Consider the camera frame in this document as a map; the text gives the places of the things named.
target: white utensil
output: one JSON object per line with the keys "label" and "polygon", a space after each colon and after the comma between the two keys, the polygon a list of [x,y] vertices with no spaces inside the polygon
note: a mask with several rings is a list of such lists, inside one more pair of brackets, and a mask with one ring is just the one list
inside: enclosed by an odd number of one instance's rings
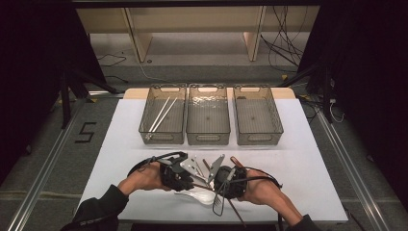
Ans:
{"label": "white utensil", "polygon": [[205,204],[205,205],[213,204],[214,198],[216,197],[216,193],[212,191],[200,191],[200,192],[180,191],[180,192],[175,192],[174,194],[191,196],[195,198],[196,200],[198,200],[200,203]]}

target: clear plastic bin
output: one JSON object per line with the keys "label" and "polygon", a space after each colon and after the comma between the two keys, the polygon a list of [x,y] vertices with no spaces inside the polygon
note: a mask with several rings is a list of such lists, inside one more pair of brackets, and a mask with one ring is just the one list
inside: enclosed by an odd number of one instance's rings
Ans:
{"label": "clear plastic bin", "polygon": [[234,86],[238,145],[276,145],[282,123],[269,86]]}
{"label": "clear plastic bin", "polygon": [[183,144],[186,85],[153,85],[139,132],[145,144]]}
{"label": "clear plastic bin", "polygon": [[231,133],[224,85],[190,85],[187,118],[190,145],[227,145]]}

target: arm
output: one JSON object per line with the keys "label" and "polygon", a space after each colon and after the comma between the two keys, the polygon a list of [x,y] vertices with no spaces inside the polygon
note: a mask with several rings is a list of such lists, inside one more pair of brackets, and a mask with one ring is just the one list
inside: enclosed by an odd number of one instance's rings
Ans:
{"label": "arm", "polygon": [[[248,177],[265,176],[257,170],[249,170]],[[238,200],[249,201],[254,204],[268,205],[289,224],[289,230],[319,231],[318,227],[307,215],[303,217],[294,207],[291,200],[268,180],[253,180],[247,184],[245,194]]]}
{"label": "arm", "polygon": [[[111,185],[101,198],[83,201],[72,222],[62,230],[116,230],[117,215],[125,208],[129,201],[128,196],[136,190],[155,189],[170,190],[162,184],[160,164],[157,162],[145,166],[143,171],[132,172],[117,187]],[[81,225],[85,224],[88,224],[87,229],[81,229]]]}

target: white tabletop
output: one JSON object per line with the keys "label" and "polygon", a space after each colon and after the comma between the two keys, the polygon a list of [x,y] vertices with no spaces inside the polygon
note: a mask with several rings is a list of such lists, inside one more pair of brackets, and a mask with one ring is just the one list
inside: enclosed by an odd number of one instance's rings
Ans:
{"label": "white tabletop", "polygon": [[[273,175],[282,191],[302,214],[314,221],[346,222],[341,201],[334,189],[319,149],[297,99],[276,99],[284,134],[276,146],[238,146],[232,102],[229,102],[231,135],[226,146],[145,145],[139,134],[143,99],[122,99],[103,142],[99,156],[84,190],[85,199],[102,196],[111,184],[117,185],[138,162],[151,156],[172,151],[188,152],[213,162],[225,154],[224,166],[232,166],[229,157],[235,156],[247,167],[256,167]],[[267,206],[233,200],[246,223],[276,222],[277,214]],[[211,206],[193,198],[164,191],[137,191],[119,219],[132,222],[164,223],[240,223],[230,205],[225,203],[222,217]]]}

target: aluminum rail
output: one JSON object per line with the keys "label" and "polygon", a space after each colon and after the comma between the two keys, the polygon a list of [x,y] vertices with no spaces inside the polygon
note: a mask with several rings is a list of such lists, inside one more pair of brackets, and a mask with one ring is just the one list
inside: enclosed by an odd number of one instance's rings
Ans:
{"label": "aluminum rail", "polygon": [[384,219],[380,208],[378,207],[369,188],[364,182],[364,179],[360,174],[357,166],[354,165],[353,161],[348,155],[348,152],[345,149],[342,140],[337,134],[333,124],[329,124],[323,114],[318,113],[318,115],[320,123],[323,126],[329,140],[331,141],[336,154],[344,168],[344,171],[347,174],[347,177],[350,180],[350,183],[354,191],[356,192],[361,204],[363,205],[367,216],[369,217],[372,227],[376,231],[390,230],[387,221]]}
{"label": "aluminum rail", "polygon": [[78,99],[75,102],[73,108],[73,116],[72,119],[68,122],[65,129],[61,131],[58,135],[57,140],[54,143],[50,153],[48,154],[47,159],[45,160],[44,165],[42,165],[41,170],[33,183],[33,186],[28,191],[26,197],[21,202],[18,210],[15,212],[11,223],[9,224],[9,231],[20,231],[23,230],[29,216],[33,212],[34,206],[37,203],[38,197],[44,188],[48,177],[50,176],[54,165],[57,163],[58,158],[64,148],[66,143],[67,137],[69,136],[72,125],[75,123],[75,119],[81,109],[84,107],[86,99]]}

